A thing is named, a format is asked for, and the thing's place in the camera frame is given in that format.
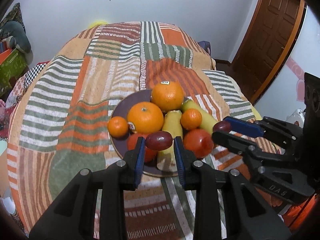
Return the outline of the purple round plate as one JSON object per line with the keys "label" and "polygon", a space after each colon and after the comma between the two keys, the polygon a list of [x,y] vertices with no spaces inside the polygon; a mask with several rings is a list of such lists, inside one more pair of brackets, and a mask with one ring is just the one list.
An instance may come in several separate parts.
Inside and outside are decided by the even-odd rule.
{"label": "purple round plate", "polygon": [[[135,92],[116,106],[112,116],[121,116],[127,120],[129,131],[128,134],[121,138],[111,137],[111,142],[116,153],[123,157],[128,151],[128,146],[135,146],[133,139],[139,136],[148,135],[150,132],[166,131],[169,132],[173,138],[176,136],[183,136],[183,127],[180,123],[182,112],[179,110],[171,111],[163,114],[160,117],[159,111],[156,107],[150,106],[151,103],[151,90],[140,90]],[[144,117],[149,117],[150,120],[144,122],[145,125],[155,124],[155,128],[147,128],[137,126],[132,120],[135,119],[142,111],[135,107],[136,104],[146,105],[145,111],[153,111],[152,113],[143,114]],[[177,169],[175,164],[175,156],[173,147],[166,149],[164,152],[157,153],[154,158],[144,164],[143,173],[153,177],[176,177]]]}

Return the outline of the checkered black white cloth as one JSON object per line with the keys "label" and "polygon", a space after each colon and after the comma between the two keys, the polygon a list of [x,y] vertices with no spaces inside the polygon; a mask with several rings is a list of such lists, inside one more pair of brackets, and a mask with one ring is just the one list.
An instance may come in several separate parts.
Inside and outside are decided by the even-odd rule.
{"label": "checkered black white cloth", "polygon": [[35,80],[35,78],[40,74],[43,68],[49,62],[40,62],[35,67],[29,69],[24,75],[24,88],[27,89]]}

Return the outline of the green storage box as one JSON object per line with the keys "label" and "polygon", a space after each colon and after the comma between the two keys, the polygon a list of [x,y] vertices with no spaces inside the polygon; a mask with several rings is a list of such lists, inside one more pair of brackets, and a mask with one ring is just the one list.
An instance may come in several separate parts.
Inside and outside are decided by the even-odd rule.
{"label": "green storage box", "polygon": [[17,81],[27,67],[25,57],[19,50],[8,49],[1,53],[1,95],[14,87],[13,81]]}

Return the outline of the large orange with sticker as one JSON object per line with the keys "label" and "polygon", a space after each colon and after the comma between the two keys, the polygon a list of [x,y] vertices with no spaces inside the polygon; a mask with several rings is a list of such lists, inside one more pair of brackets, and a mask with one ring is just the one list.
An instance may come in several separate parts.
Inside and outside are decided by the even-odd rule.
{"label": "large orange with sticker", "polygon": [[180,109],[183,100],[183,89],[175,81],[161,81],[151,91],[151,102],[157,105],[164,113]]}

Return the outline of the grey plush toy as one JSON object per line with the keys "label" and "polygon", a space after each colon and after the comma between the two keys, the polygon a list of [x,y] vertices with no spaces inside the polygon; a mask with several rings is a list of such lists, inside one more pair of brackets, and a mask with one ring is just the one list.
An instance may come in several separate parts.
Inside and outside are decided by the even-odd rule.
{"label": "grey plush toy", "polygon": [[31,52],[30,42],[22,25],[16,21],[9,21],[1,27],[1,40],[8,49],[16,48],[24,54]]}

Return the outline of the small tangerine front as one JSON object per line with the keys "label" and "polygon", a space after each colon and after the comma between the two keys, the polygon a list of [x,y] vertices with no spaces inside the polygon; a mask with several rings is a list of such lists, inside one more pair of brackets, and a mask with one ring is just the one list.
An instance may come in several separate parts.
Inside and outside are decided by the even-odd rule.
{"label": "small tangerine front", "polygon": [[129,127],[123,117],[114,116],[108,121],[107,129],[112,137],[122,138],[127,135]]}

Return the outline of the yellow pillow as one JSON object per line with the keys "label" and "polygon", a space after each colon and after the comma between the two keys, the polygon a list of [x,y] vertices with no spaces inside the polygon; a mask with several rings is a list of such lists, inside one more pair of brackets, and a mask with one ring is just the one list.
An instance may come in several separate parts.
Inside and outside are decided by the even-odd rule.
{"label": "yellow pillow", "polygon": [[100,25],[106,25],[106,24],[108,24],[108,22],[106,22],[106,21],[95,21],[89,25],[88,29],[98,27]]}

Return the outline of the small tangerine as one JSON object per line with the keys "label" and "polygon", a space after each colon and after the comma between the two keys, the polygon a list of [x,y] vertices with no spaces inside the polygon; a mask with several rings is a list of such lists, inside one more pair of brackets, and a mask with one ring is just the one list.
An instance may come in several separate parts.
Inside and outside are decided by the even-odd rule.
{"label": "small tangerine", "polygon": [[123,117],[114,116],[108,121],[107,129],[112,137],[122,138],[127,135],[129,127]]}
{"label": "small tangerine", "polygon": [[196,129],[202,123],[202,115],[199,110],[191,108],[183,112],[180,123],[188,131]]}

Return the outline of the dark red grape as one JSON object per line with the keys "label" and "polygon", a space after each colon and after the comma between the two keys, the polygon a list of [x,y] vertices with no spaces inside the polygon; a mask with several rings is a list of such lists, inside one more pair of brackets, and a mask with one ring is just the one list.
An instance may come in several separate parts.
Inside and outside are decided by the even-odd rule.
{"label": "dark red grape", "polygon": [[158,131],[146,137],[145,145],[153,151],[163,151],[172,146],[172,141],[172,135],[169,132]]}
{"label": "dark red grape", "polygon": [[213,127],[213,132],[224,131],[229,133],[232,130],[232,126],[228,121],[222,120],[217,122]]}

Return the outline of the purple bag on floor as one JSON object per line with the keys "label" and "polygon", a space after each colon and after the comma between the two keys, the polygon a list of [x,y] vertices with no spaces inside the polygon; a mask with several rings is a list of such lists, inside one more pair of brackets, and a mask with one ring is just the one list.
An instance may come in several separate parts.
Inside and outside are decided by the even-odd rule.
{"label": "purple bag on floor", "polygon": [[206,51],[206,53],[208,55],[211,55],[211,45],[210,45],[210,42],[208,41],[200,41],[198,42],[198,45]]}

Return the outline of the brown wooden door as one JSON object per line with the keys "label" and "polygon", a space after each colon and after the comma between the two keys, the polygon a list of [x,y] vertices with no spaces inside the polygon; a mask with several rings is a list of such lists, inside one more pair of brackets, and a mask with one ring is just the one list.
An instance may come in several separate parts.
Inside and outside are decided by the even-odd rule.
{"label": "brown wooden door", "polygon": [[235,80],[255,104],[289,58],[306,13],[304,0],[258,0],[232,62]]}

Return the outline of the camouflage cushion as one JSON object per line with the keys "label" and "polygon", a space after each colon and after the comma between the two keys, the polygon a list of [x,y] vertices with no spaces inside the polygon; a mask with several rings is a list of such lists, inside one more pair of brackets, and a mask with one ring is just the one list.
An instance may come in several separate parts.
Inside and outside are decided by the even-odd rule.
{"label": "camouflage cushion", "polygon": [[25,26],[22,19],[22,12],[20,3],[16,3],[12,9],[7,13],[7,15],[1,21],[1,27],[3,27],[7,22],[15,21],[18,22],[23,29],[25,30]]}

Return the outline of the yellow corn cob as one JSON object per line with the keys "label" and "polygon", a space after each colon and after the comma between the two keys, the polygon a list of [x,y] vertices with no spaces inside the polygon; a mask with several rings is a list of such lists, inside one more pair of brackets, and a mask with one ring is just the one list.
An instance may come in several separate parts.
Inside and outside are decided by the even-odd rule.
{"label": "yellow corn cob", "polygon": [[164,117],[163,132],[171,134],[171,146],[157,154],[157,168],[163,172],[176,172],[176,160],[174,155],[175,137],[183,138],[183,128],[180,123],[182,112],[180,110],[169,111]]}
{"label": "yellow corn cob", "polygon": [[209,134],[213,133],[213,127],[218,123],[218,121],[206,110],[201,108],[201,106],[191,99],[185,100],[181,105],[181,111],[185,113],[189,110],[197,110],[201,115],[201,123],[199,124],[199,128],[204,129]]}

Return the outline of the striped patchwork blanket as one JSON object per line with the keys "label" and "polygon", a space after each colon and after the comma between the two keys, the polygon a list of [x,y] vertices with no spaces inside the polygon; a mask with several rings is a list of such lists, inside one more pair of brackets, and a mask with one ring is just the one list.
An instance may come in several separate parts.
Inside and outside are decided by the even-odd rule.
{"label": "striped patchwork blanket", "polygon": [[178,82],[216,120],[260,119],[181,28],[124,22],[84,30],[31,78],[10,117],[9,184],[25,232],[82,168],[98,171],[119,159],[107,129],[115,107],[164,80]]}

